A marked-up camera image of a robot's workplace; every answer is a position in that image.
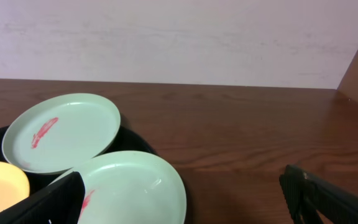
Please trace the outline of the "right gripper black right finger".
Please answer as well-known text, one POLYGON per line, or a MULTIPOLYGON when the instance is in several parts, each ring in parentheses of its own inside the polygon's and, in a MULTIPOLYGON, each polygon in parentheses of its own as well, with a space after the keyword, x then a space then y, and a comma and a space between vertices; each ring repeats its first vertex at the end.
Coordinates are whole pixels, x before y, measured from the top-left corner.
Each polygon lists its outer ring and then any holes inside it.
POLYGON ((358 224, 358 197, 294 165, 287 165, 279 183, 294 224, 358 224))

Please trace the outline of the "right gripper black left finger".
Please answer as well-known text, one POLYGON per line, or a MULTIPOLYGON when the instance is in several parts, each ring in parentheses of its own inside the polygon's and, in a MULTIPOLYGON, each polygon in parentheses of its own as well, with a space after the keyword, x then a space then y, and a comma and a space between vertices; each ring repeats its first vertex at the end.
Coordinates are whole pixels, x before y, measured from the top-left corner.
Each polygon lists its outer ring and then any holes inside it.
POLYGON ((77 224, 84 197, 80 173, 71 172, 0 212, 0 224, 77 224))

